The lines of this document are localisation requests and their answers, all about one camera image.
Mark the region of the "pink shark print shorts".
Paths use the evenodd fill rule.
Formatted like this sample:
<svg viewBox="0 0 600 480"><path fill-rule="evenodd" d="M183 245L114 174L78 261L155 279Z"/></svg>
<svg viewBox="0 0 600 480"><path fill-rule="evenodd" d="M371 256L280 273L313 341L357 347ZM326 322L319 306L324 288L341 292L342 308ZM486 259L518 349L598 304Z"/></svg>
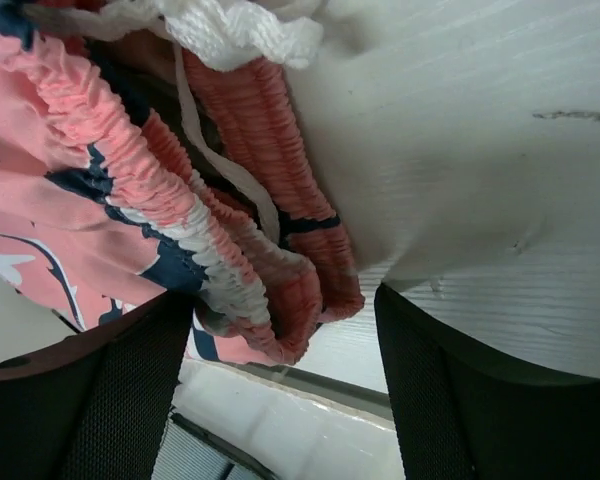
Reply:
<svg viewBox="0 0 600 480"><path fill-rule="evenodd" d="M86 331L166 291L188 352L297 363L364 306L285 72L315 1L0 1L0 276Z"/></svg>

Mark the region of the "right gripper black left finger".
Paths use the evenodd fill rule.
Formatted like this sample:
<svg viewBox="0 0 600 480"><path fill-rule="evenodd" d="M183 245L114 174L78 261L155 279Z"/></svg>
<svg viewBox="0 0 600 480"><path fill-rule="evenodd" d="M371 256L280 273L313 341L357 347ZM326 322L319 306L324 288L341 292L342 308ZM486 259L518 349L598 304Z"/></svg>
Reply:
<svg viewBox="0 0 600 480"><path fill-rule="evenodd" d="M0 479L148 479L194 300L130 313L0 363Z"/></svg>

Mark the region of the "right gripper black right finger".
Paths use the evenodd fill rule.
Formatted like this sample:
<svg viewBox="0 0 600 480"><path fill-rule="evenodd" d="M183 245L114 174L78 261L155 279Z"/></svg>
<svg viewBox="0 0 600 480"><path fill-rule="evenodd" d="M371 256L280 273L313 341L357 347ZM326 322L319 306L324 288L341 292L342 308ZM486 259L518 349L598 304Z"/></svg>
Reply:
<svg viewBox="0 0 600 480"><path fill-rule="evenodd" d="M410 479L600 479L600 379L542 367L388 286L374 311Z"/></svg>

